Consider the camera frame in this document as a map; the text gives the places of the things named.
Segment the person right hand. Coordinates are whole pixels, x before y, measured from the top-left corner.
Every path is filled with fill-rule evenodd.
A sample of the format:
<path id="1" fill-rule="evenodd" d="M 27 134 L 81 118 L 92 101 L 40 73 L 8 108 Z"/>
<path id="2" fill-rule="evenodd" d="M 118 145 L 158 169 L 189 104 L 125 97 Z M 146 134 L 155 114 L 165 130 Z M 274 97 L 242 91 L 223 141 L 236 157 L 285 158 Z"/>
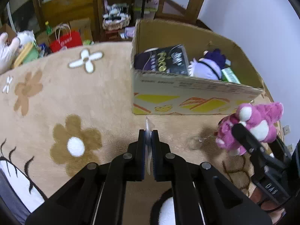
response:
<path id="1" fill-rule="evenodd" d="M 269 216 L 271 217 L 272 223 L 273 224 L 277 224 L 278 221 L 284 216 L 285 214 L 285 209 L 278 208 L 278 205 L 270 200 L 266 200 L 264 201 L 264 194 L 262 193 L 262 191 L 256 187 L 252 193 L 252 195 L 250 196 L 250 199 L 256 203 L 257 205 L 261 205 L 260 208 L 262 210 L 268 211 L 268 210 L 275 210 L 271 213 L 269 213 Z"/>

